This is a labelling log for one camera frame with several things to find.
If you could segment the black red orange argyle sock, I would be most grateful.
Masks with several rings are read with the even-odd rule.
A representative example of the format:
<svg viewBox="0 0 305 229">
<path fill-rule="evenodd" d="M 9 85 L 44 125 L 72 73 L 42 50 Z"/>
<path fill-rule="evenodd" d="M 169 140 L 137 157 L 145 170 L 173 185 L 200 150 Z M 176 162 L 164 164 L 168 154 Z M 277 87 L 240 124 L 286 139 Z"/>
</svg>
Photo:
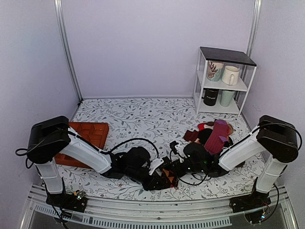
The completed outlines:
<svg viewBox="0 0 305 229">
<path fill-rule="evenodd" d="M 177 187 L 179 179 L 171 170 L 162 169 L 161 173 L 162 188 Z"/>
</svg>

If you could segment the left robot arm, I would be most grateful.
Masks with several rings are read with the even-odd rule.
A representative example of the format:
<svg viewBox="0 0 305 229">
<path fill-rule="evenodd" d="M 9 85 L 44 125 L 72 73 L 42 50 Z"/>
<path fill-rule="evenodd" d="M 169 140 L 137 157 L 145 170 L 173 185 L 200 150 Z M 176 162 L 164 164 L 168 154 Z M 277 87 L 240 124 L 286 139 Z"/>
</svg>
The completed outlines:
<svg viewBox="0 0 305 229">
<path fill-rule="evenodd" d="M 68 118 L 58 116 L 32 126 L 27 159 L 40 172 L 52 199 L 60 207 L 67 207 L 71 197 L 64 191 L 64 182 L 57 170 L 54 157 L 57 154 L 70 156 L 107 178 L 120 179 L 123 176 L 142 184 L 144 190 L 162 190 L 176 185 L 172 171 L 156 170 L 164 163 L 161 158 L 151 160 L 150 153 L 141 146 L 128 152 L 105 152 L 81 137 Z"/>
</svg>

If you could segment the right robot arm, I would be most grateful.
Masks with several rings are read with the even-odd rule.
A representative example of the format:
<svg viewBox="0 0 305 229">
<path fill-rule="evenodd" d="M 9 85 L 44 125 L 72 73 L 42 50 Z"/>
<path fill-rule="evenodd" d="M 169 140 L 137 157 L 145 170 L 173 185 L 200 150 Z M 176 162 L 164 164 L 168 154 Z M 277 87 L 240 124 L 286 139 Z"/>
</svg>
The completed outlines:
<svg viewBox="0 0 305 229">
<path fill-rule="evenodd" d="M 196 136 L 185 135 L 188 145 L 179 149 L 177 142 L 170 144 L 170 153 L 179 159 L 171 161 L 168 168 L 176 177 L 188 173 L 222 177 L 249 158 L 268 152 L 270 157 L 254 183 L 254 192 L 246 198 L 248 206 L 256 208 L 286 165 L 298 157 L 302 138 L 292 124 L 268 115 L 260 117 L 258 125 L 237 143 L 232 142 L 232 133 L 232 127 L 222 119 L 200 124 Z"/>
</svg>

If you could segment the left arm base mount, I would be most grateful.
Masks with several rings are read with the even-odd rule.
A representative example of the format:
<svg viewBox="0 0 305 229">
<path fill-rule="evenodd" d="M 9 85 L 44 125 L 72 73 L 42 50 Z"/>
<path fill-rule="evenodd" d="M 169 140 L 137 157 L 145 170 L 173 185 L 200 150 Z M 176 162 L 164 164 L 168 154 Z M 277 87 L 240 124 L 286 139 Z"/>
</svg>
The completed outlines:
<svg viewBox="0 0 305 229">
<path fill-rule="evenodd" d="M 63 179 L 61 182 L 63 190 L 59 194 L 51 194 L 47 185 L 45 185 L 47 193 L 46 203 L 54 207 L 59 207 L 60 209 L 67 209 L 84 213 L 88 199 L 83 194 L 81 194 L 81 197 L 79 198 L 80 193 L 77 195 L 66 193 Z"/>
</svg>

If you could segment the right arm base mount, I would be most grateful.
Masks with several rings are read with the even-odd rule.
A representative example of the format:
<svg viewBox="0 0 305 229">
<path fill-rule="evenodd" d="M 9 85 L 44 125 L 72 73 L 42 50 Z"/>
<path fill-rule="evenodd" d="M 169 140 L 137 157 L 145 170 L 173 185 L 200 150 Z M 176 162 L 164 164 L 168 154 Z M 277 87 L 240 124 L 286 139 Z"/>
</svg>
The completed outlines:
<svg viewBox="0 0 305 229">
<path fill-rule="evenodd" d="M 269 193 L 261 193 L 256 190 L 257 180 L 258 178 L 255 179 L 250 194 L 231 198 L 229 202 L 229 206 L 233 213 L 266 207 L 266 209 L 260 209 L 259 211 L 245 214 L 245 218 L 250 224 L 262 223 L 272 215 L 269 207 L 269 204 L 271 204 Z"/>
</svg>

